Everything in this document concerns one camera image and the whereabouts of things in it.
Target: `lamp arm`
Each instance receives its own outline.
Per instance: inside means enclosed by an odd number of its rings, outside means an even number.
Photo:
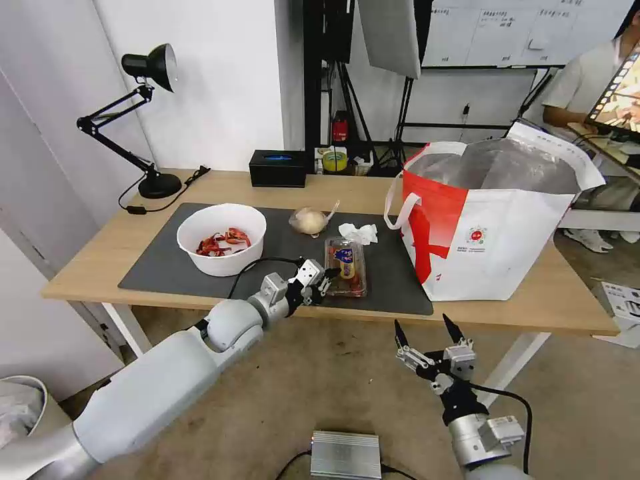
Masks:
[[[113,113],[113,114],[108,114],[108,115],[104,115],[104,112],[106,112],[107,110],[110,110],[112,108],[114,108],[116,105],[119,105],[120,103],[136,96],[136,95],[140,95],[143,99],[140,100],[138,103],[130,106],[129,108],[126,108],[120,112],[117,113]],[[122,158],[128,160],[130,163],[134,164],[136,167],[138,167],[140,170],[144,171],[147,173],[147,175],[150,176],[154,176],[157,175],[158,172],[155,169],[155,166],[153,163],[150,162],[146,162],[144,160],[142,160],[140,157],[138,157],[136,154],[125,150],[124,148],[122,148],[120,145],[118,145],[116,142],[114,142],[113,140],[107,138],[106,136],[104,136],[102,133],[100,133],[100,127],[103,127],[104,125],[117,120],[118,118],[128,114],[129,112],[136,110],[136,108],[148,103],[151,101],[151,97],[153,95],[153,87],[150,85],[140,85],[138,88],[136,88],[135,90],[133,90],[132,92],[126,94],[124,97],[119,98],[118,100],[108,104],[106,107],[101,108],[100,110],[93,112],[90,115],[87,115],[86,117],[80,117],[78,118],[76,125],[78,126],[78,128],[80,129],[80,131],[86,133],[87,135],[89,135],[90,137],[93,137],[94,139],[98,140],[98,142],[102,143],[104,146],[106,146],[108,149],[116,152],[118,155],[120,155]],[[104,119],[106,118],[106,120],[103,120],[102,122],[96,123],[96,121],[100,120],[100,119]]]

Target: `wooden table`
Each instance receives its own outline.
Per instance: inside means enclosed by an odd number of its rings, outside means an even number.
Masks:
[[[191,171],[167,170],[182,179]],[[233,201],[260,207],[294,209],[304,205],[328,211],[340,199],[340,211],[382,215],[391,179],[310,175],[304,189],[252,188],[249,174],[212,171],[196,181],[170,208],[147,215],[116,214],[108,224],[44,288],[46,298],[102,303],[137,355],[151,348],[129,305],[151,305],[187,309],[212,308],[221,299],[173,295],[118,288],[118,283],[182,202],[221,203]],[[134,205],[158,207],[167,200],[137,196]],[[396,198],[392,213],[397,213]],[[591,295],[553,244],[542,252],[511,300],[441,302],[434,314],[410,315],[330,307],[300,307],[298,317],[329,317],[363,321],[423,325],[442,323],[446,312],[462,329],[468,325],[512,329],[523,332],[491,374],[487,384],[504,388],[550,336],[550,332],[576,335],[618,333],[613,321]],[[493,398],[485,398],[489,404]]]
[[[608,138],[590,138],[592,135],[584,125],[580,123],[570,123],[569,129],[577,135],[587,135],[579,141],[579,145],[586,145],[591,150],[600,154],[605,162],[612,163],[624,170],[626,176],[640,184],[640,169],[627,165],[628,155],[618,148],[609,145]],[[599,167],[604,173],[606,165]],[[586,210],[570,209],[560,222],[560,227],[574,229],[596,229],[596,230],[618,230],[618,231],[640,231],[640,213],[629,211],[612,210]]]

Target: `sneaker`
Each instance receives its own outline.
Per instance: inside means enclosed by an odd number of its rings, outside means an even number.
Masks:
[[[636,243],[640,239],[640,232],[622,231],[620,236],[629,243]]]
[[[566,229],[563,233],[566,237],[576,240],[576,242],[581,243],[592,252],[608,253],[613,248],[613,245],[602,240],[598,230]]]

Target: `bag handle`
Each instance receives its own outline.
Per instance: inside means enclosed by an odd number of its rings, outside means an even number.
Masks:
[[[397,220],[395,221],[395,223],[391,222],[391,220],[389,219],[389,210],[391,209],[391,202],[393,202],[393,197],[395,195],[395,188],[398,183],[398,179],[401,176],[402,176],[402,172],[398,173],[398,175],[396,175],[395,178],[392,180],[391,186],[389,187],[389,190],[387,192],[387,199],[385,200],[385,223],[387,224],[390,230],[398,230],[402,228],[402,226],[407,222],[407,220],[409,220],[409,215],[413,210],[413,206],[416,203],[422,202],[422,199],[418,195],[411,192],[410,194],[408,194],[407,198],[405,199],[405,202],[402,205],[402,208],[400,209],[400,213],[398,214]]]

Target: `black desk lamp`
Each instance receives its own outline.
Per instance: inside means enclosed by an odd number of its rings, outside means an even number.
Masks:
[[[84,133],[92,136],[98,140],[98,142],[110,148],[121,157],[126,158],[126,160],[145,172],[144,180],[138,185],[140,195],[144,198],[151,199],[169,197],[182,188],[180,179],[170,173],[158,172],[152,162],[138,157],[136,154],[122,148],[116,142],[106,138],[100,133],[100,128],[151,101],[153,87],[147,82],[149,78],[153,79],[165,90],[173,92],[172,85],[175,85],[177,80],[177,68],[173,48],[171,48],[170,44],[165,43],[164,45],[154,48],[151,53],[146,56],[128,53],[122,56],[122,68],[134,77],[140,86],[124,97],[108,104],[106,107],[86,117],[78,118],[76,124]],[[105,113],[107,110],[114,108],[116,105],[136,95],[142,97],[142,100],[138,103],[120,112]]]

